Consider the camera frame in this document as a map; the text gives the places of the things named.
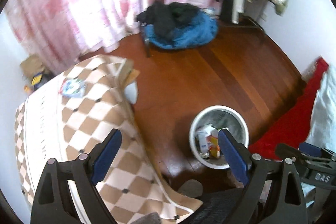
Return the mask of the orange fries snack bag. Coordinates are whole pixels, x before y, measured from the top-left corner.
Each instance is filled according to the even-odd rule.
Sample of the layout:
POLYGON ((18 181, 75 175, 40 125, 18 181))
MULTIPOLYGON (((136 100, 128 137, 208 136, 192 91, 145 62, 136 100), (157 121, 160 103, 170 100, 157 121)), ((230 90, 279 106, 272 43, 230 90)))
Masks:
POLYGON ((218 130, 214 129, 210 133, 210 136, 208 137, 209 141, 209 151, 211 157, 215 159, 219 159, 221 156, 221 149, 219 147, 219 141, 218 141, 218 130))

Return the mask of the white round trash bin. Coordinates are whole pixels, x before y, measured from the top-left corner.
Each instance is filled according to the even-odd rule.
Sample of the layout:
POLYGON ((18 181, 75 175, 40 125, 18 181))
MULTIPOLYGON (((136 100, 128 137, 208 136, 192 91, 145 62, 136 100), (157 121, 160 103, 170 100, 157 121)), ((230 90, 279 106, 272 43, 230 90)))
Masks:
POLYGON ((226 132, 237 143, 249 146, 248 127, 243 117, 234 109, 215 105, 202 110, 192 121, 189 145, 194 157, 211 169, 228 169, 228 152, 224 151, 221 132, 226 132))

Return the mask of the white pillow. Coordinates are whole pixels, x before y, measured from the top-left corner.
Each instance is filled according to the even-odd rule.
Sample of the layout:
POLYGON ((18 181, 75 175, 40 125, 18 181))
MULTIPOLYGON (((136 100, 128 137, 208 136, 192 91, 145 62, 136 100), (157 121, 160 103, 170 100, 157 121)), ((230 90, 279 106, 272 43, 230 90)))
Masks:
POLYGON ((336 74, 330 65, 323 74, 320 89, 314 101, 310 121, 310 132, 306 142, 335 152, 336 123, 336 74))

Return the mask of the red blanket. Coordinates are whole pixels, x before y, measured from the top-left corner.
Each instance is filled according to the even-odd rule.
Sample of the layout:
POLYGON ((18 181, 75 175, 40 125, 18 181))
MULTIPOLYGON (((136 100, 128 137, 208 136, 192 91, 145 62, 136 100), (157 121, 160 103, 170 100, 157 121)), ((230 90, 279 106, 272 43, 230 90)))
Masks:
POLYGON ((271 125, 269 130, 255 143, 248 147, 250 153, 257 153, 265 159, 278 160, 275 150, 284 143, 298 148, 310 132, 310 119, 318 89, 321 87, 323 74, 329 64, 320 57, 315 61, 313 76, 308 81, 303 94, 295 105, 271 125))

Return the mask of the green white carton box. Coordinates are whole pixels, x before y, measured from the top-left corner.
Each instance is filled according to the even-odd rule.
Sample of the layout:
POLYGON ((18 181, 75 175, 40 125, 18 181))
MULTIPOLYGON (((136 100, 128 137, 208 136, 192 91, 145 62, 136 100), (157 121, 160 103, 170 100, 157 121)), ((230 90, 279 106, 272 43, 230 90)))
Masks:
POLYGON ((212 132, 216 130, 211 124, 204 125, 198 128, 195 132, 201 154, 209 153, 211 146, 212 132))

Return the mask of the checkered bed cover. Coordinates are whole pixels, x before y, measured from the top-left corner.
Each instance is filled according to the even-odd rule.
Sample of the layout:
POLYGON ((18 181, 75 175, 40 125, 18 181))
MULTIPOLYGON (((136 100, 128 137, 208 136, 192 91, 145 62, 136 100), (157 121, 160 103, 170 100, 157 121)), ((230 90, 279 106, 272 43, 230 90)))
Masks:
POLYGON ((123 93, 132 70, 130 59, 98 55, 56 76, 18 106, 15 156, 29 206, 49 159, 70 161, 90 153, 115 128, 122 133, 122 144, 96 189, 117 223, 132 223, 150 213, 163 223, 181 223, 201 207, 201 201, 173 190, 147 156, 123 93), (84 81, 84 97, 59 94, 65 79, 84 81))

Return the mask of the blue yellow lidded jar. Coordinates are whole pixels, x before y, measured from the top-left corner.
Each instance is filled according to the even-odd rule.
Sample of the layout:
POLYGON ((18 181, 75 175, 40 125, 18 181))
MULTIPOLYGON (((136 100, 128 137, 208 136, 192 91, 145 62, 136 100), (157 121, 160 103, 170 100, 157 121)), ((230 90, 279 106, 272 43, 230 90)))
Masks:
POLYGON ((44 77, 43 73, 38 73, 38 74, 34 75, 32 81, 31 81, 31 86, 32 86, 33 90, 37 90, 41 86, 44 85, 45 81, 44 81, 43 77, 44 77))

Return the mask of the brown paper bag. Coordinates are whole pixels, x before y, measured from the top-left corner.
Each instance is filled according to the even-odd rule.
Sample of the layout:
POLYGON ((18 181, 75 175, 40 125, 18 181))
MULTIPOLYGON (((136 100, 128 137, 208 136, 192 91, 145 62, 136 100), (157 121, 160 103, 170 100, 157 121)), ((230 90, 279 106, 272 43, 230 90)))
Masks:
POLYGON ((32 80, 38 73, 44 72, 46 66, 37 54, 29 55, 20 63, 21 70, 29 80, 32 80))

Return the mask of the blue sleeping bag pile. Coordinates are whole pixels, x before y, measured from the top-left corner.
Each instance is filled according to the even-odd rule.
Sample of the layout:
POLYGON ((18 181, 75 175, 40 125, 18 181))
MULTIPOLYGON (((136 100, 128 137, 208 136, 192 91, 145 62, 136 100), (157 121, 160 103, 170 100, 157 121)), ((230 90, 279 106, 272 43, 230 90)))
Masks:
POLYGON ((209 14, 200 11, 190 25, 173 30, 172 39, 159 37, 152 24, 144 27, 149 42, 162 50, 184 50, 204 46, 211 42, 218 33, 218 21, 209 14))

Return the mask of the black clothes pile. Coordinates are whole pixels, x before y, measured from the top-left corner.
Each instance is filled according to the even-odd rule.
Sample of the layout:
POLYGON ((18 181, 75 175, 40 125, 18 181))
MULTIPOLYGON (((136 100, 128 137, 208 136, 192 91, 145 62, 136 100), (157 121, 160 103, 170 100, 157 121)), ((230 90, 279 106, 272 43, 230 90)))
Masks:
POLYGON ((168 5, 155 1, 145 11, 135 17, 136 22, 152 25, 160 38, 171 40, 176 28, 187 27, 199 14, 200 9, 189 3, 171 2, 168 5))

